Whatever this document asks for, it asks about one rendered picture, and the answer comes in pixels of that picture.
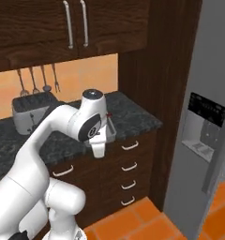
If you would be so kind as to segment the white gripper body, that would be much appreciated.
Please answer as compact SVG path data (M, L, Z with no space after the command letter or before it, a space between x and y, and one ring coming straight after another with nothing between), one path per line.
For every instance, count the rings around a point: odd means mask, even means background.
M100 133L89 140L95 158L103 158L105 156L106 136Z

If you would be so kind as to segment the grey container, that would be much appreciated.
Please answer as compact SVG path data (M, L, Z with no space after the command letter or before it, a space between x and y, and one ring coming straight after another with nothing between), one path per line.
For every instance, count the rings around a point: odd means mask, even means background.
M116 137L116 130L110 117L107 118L106 125L102 128L102 132L106 136L106 143L113 143Z

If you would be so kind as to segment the dark wood drawer front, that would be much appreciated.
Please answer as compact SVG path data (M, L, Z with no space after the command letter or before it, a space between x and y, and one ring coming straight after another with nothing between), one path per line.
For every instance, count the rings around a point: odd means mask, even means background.
M92 184L98 180L100 160L93 158L92 154L78 155L76 157L64 157L58 163L53 163L49 166L51 177L68 182L70 184ZM73 172L55 177L53 172L61 173L73 165Z
M137 162L138 166L129 172L123 172L121 167L128 168ZM105 157L100 163L100 177L102 179L115 178L117 175L121 176L124 173L134 173L147 171L151 168L153 163L153 153L139 154L134 157Z
M117 175L115 178L111 179L109 182L103 183L101 186L102 196L108 195L114 190L121 190L121 185L128 186L133 180L136 180L137 184L135 188L149 188L150 173L149 172L128 172L123 175Z
M102 210L103 214L105 216L108 216L114 212L117 212L125 207L128 206L123 206L120 202L124 201L130 201L131 196L135 197L135 202L145 198L148 196L149 190L146 188L135 188L135 189L130 189L130 190L114 190L113 192L110 192L108 195L104 195L102 197Z
M107 158L122 158L122 157L134 157L139 154L152 153L154 149L156 138L155 131L145 132L138 136L131 136L124 140L116 140L115 142L108 143L106 146ZM125 151L122 149L122 145L131 146L136 141L139 142L138 147Z

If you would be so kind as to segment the hanging metal two-prong fork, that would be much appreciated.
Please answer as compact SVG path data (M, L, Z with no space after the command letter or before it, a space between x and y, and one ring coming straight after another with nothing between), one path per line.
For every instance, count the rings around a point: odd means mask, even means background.
M54 87L55 87L55 91L60 92L60 86L59 86L59 82L57 81L57 76L56 76L56 70L55 70L55 64L52 63L52 71L53 71L53 76L54 76Z

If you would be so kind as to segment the silver toaster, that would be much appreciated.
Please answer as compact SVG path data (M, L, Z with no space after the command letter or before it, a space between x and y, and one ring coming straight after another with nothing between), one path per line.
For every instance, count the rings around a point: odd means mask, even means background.
M21 135L29 135L57 98L51 92L43 92L12 99L13 122Z

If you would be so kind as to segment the hanging metal spoon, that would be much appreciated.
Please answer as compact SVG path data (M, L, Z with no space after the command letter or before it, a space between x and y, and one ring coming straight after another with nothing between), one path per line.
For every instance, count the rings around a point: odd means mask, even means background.
M47 84L46 82L46 75L45 75L45 69L44 66L40 66L41 68L41 72L42 72L42 77L43 77L43 81L44 81L44 86L43 86L43 90L45 92L50 92L52 90L52 88Z

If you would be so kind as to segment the hanging metal fork tool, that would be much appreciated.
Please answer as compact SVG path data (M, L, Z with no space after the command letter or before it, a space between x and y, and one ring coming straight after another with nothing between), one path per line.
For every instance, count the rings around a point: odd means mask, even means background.
M31 74L32 82L33 82L33 94L38 94L39 90L37 89L35 78L34 78L34 73L33 73L33 68L29 67L29 71Z

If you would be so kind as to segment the tall dark wood panel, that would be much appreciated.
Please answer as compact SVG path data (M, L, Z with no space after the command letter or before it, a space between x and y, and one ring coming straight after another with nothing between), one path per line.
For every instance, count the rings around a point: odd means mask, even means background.
M147 46L118 55L118 90L162 122L149 199L164 206L203 0L151 0Z

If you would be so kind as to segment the hanging metal whisk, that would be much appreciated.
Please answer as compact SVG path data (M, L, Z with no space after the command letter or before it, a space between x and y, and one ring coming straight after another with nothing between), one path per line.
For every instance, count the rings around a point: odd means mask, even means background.
M18 73L18 76L19 76L19 78L20 78L20 83L21 83L21 87L22 87L20 96L21 96L21 97L28 96L28 95L29 95L29 92L24 88L21 70L20 70L20 69L17 69L17 73Z

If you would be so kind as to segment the dark wood cupboard door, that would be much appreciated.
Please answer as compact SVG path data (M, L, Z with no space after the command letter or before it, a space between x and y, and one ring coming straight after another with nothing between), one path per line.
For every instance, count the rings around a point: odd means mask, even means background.
M75 59L73 32L68 48L68 24L63 0L0 0L0 72Z
M147 42L150 0L84 0L89 43L84 47L83 12L75 0L77 41L81 58L142 49Z

